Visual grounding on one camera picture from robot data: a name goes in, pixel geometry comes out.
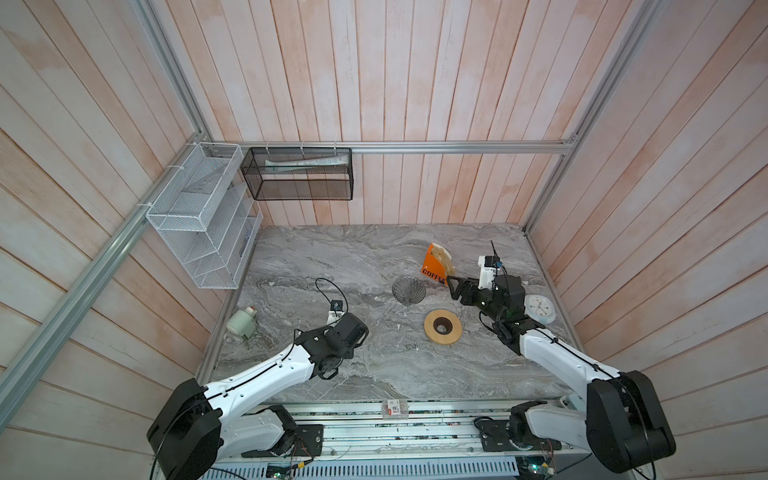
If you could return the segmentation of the ribbed glass dripper cone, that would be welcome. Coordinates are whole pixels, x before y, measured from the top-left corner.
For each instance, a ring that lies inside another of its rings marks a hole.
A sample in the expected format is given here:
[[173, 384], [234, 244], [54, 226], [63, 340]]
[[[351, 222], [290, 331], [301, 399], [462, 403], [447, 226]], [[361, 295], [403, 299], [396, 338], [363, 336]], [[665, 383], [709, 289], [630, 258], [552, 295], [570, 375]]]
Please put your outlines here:
[[425, 299], [426, 286], [415, 277], [400, 277], [392, 285], [392, 295], [403, 306], [416, 305]]

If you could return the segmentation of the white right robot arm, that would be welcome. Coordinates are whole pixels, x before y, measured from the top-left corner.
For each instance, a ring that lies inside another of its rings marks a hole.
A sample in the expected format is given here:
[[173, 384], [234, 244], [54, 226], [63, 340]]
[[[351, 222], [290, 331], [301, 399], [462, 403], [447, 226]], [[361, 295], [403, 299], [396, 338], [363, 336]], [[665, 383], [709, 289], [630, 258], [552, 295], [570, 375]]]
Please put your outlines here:
[[482, 325], [515, 354], [548, 370], [583, 400], [582, 408], [529, 401], [510, 412], [508, 435], [521, 449], [556, 440], [590, 451], [608, 470], [624, 473], [677, 450], [652, 381], [620, 371], [561, 341], [532, 318], [520, 278], [490, 269], [480, 278], [449, 276], [453, 299], [479, 310]]

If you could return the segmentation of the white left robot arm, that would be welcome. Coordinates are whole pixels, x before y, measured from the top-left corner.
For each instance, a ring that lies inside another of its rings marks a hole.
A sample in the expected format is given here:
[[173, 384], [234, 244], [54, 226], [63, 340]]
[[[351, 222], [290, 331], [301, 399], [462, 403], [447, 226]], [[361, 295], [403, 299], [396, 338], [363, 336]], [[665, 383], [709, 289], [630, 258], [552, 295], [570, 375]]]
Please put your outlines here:
[[283, 456], [295, 448], [297, 425], [280, 406], [257, 407], [313, 378], [330, 380], [354, 357], [369, 328], [347, 312], [316, 329], [296, 329], [292, 343], [273, 357], [206, 385], [179, 384], [149, 427], [151, 475], [198, 479], [219, 460], [259, 452]]

